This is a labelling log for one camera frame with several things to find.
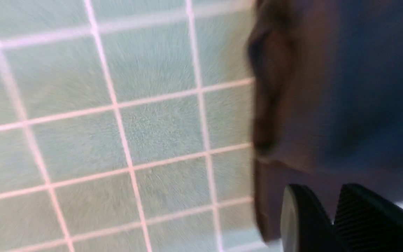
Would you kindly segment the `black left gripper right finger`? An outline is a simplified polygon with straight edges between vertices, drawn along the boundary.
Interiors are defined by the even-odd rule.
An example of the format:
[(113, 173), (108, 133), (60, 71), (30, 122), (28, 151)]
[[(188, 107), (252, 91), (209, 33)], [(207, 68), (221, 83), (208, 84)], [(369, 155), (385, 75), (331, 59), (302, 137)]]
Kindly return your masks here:
[(342, 185), (334, 228), (352, 252), (403, 252), (403, 209), (362, 185)]

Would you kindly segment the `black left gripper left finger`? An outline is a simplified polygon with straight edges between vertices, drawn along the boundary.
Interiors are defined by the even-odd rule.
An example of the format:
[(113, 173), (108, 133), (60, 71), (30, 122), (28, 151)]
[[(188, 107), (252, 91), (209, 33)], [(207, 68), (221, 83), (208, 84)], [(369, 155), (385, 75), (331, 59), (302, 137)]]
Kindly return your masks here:
[(300, 184), (283, 193), (280, 233), (285, 252), (337, 252), (338, 238), (315, 193)]

